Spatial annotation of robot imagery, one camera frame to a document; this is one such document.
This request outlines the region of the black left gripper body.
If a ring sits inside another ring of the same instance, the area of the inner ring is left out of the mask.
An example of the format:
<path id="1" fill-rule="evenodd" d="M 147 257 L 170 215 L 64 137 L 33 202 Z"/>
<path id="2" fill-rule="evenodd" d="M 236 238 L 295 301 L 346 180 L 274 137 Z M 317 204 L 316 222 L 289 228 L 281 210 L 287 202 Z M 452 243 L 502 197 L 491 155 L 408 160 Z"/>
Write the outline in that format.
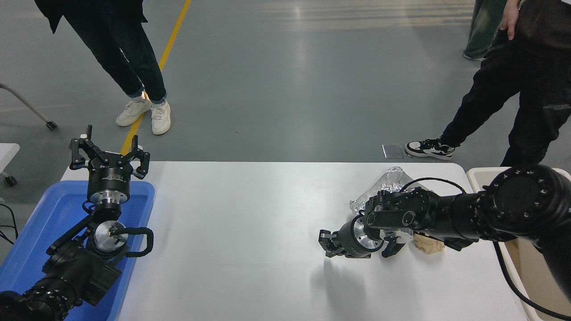
<path id="1" fill-rule="evenodd" d="M 88 196 L 96 195 L 96 193 L 106 190 L 118 191 L 126 196 L 130 195 L 132 166 L 106 167 L 90 163 L 88 171 Z"/>

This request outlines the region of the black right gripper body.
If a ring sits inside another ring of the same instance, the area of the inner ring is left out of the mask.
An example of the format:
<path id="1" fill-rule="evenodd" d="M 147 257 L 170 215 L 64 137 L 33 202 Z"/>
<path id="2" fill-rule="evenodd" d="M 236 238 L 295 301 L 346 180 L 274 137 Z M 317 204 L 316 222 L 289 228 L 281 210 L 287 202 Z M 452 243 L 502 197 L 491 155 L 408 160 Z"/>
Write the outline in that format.
<path id="1" fill-rule="evenodd" d="M 365 231 L 363 221 L 349 221 L 336 234 L 347 258 L 370 258 L 380 250 L 380 240 L 371 238 Z"/>

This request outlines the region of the person's hand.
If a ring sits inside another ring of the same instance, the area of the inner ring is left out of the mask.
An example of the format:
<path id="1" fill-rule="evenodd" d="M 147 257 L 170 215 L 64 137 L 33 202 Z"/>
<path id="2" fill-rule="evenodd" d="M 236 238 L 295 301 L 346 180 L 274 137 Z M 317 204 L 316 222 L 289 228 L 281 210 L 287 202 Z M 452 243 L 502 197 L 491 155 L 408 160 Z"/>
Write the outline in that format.
<path id="1" fill-rule="evenodd" d="M 508 0 L 502 13 L 502 20 L 499 30 L 506 31 L 509 41 L 514 39 L 515 28 L 519 19 L 519 8 L 521 0 Z"/>

